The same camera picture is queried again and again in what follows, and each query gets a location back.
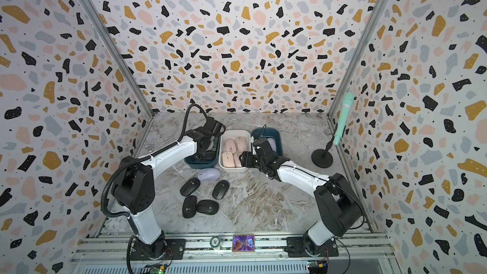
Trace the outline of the round green button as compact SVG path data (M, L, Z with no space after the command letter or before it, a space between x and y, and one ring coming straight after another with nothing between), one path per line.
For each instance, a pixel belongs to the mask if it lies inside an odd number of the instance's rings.
M211 238L210 246L214 250L221 250L222 249L222 242L221 239L217 236Z

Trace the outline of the black mouse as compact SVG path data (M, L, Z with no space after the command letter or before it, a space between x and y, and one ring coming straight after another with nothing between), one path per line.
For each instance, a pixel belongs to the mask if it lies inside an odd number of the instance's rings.
M219 204L214 200L200 200L197 204L197 212L209 216L215 215L219 210Z
M185 219L193 218L197 213L197 198L189 195L185 198L182 207L182 216Z
M180 188L180 194L184 197L191 196L199 186L200 180L198 178L191 178Z
M230 183L226 180L219 181L214 190L212 192L212 197L214 200L222 200L223 197L226 195L228 189L230 187Z
M217 152L216 151L208 151L206 152L201 158L201 161L214 161L216 158L218 158Z

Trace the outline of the purple mouse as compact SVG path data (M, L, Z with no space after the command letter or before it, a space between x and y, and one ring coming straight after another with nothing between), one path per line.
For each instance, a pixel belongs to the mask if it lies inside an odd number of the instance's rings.
M270 137L270 138L267 138L267 141L268 143L270 144L271 146L271 149L274 151L274 152L277 152L277 145L276 145L276 141L274 138Z
M205 168L197 173L197 178L200 181L214 181L218 180L221 176L221 171L217 168Z

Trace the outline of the left teal storage box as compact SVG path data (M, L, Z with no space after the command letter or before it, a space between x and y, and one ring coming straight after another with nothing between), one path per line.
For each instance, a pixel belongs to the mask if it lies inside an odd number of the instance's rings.
M216 151L217 155L219 157L219 144L220 144L220 138L213 139L213 145L208 151ZM184 162L187 165L189 165L192 169L205 169L205 168L214 167L218 162L218 158L216 158L214 161L210 162L210 161L201 161L200 159L196 158L195 156L190 156L190 157L186 157L184 159Z

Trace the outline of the aluminium front rail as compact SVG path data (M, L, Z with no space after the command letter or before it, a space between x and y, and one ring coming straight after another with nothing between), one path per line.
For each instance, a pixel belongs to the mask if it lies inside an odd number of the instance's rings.
M221 239L222 249L210 246ZM69 260L67 273L401 273L383 233L352 232L335 238L339 255L290 258L284 251L292 233L256 233L254 252L232 252L233 233L172 233L186 240L181 260L131 261L129 235L104 233L82 240Z

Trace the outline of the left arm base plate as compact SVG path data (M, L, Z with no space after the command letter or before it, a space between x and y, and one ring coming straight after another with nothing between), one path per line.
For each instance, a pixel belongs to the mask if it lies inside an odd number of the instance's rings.
M186 240L183 238L165 239L151 245L135 238L128 252L131 261L174 261L183 258L185 247Z

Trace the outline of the pink mouse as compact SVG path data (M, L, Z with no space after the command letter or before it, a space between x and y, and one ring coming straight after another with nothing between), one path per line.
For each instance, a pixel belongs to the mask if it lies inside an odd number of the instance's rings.
M244 136L238 136L234 139L235 144L237 146L238 152L248 152L249 151L249 144L247 142L247 138Z
M231 152L233 154L238 152L237 144L234 139L228 138L224 141L224 151Z
M235 163L235 168L238 168L238 167L244 167L244 165L242 164L242 161L241 161L241 155L242 153L240 152L237 152L233 155L233 158L234 158L234 163Z
M232 152L223 152L221 155L221 163L225 168L235 168L235 161Z

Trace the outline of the right teal storage box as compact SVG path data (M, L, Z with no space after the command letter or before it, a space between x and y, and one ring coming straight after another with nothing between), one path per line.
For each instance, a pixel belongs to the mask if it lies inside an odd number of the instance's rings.
M282 147L282 141L281 141L281 136L280 136L280 132L275 129L275 128L268 128L267 126L264 126L262 128L256 128L254 129L252 132L251 132L251 141L255 141L259 138L274 138L275 141L276 141L276 145L277 145L277 155L278 156L283 156L284 155L284 151L283 151L283 147Z

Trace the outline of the teal storage box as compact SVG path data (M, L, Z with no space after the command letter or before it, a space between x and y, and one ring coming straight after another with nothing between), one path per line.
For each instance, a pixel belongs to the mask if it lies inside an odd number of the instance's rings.
M216 151L217 155L219 157L219 144L220 144L220 138L213 139L213 145L208 151ZM190 157L186 157L184 159L184 162L187 165L189 165L192 169L205 169L205 168L214 167L218 162L218 158L216 158L214 161L210 162L210 161L201 161L200 159L196 158L195 156L190 156Z
M262 128L256 128L254 129L252 132L251 132L251 141L255 141L259 138L274 138L275 141L276 141L276 145L277 145L277 155L278 156L283 156L284 155L284 151L283 151L283 147L282 147L282 141L281 141L281 136L280 136L280 132L275 129L275 128L268 128L267 126L264 126Z

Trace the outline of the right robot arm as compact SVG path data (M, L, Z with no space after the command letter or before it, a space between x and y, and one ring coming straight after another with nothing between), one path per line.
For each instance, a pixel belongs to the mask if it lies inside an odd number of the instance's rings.
M243 167L256 168L269 179L288 183L315 198L320 219L303 235L303 247L293 253L305 252L319 256L324 243L342 237L364 215L359 199L347 179L314 173L298 166L288 157L278 156L265 138L252 143L252 152L239 156Z

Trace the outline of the small colourful screen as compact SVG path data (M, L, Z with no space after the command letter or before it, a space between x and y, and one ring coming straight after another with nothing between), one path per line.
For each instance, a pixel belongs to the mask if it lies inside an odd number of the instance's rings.
M234 235L232 241L232 252L254 252L254 235Z

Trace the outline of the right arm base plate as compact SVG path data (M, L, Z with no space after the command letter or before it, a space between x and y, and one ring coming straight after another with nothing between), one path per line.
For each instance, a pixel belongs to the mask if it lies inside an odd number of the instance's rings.
M290 258L325 258L337 257L339 255L337 244L334 238L329 239L318 246L311 240L300 237L286 238L284 251Z

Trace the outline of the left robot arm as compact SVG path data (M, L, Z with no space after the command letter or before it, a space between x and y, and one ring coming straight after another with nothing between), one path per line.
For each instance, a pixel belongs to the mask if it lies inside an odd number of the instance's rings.
M160 258L167 249L164 232L153 211L155 180L165 170L191 156L202 157L215 138L226 128L212 117L197 129L183 129L173 143L144 157L127 156L106 183L101 209L108 218L127 218L137 239L137 250L151 260Z

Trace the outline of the green microphone on stand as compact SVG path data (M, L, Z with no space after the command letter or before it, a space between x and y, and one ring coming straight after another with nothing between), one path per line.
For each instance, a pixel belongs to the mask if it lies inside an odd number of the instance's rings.
M324 149L315 150L311 159L314 165L320 168L329 168L333 164L333 156L330 153L330 149L340 143L341 138L346 127L348 115L354 103L354 94L346 93L341 103L341 113L336 125L336 130L333 138L326 144Z

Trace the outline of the white storage box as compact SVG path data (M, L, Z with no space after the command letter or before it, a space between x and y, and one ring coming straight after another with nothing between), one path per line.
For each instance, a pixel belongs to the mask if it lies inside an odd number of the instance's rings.
M221 155L224 152L224 141L228 138L235 139L238 136L244 136L247 138L247 142L249 144L249 151L248 152L251 151L251 135L248 131L239 130L239 129L237 129L237 130L226 130L220 139L218 164L227 173L243 173L244 171L248 170L247 167L225 168L222 166L222 163L221 163Z

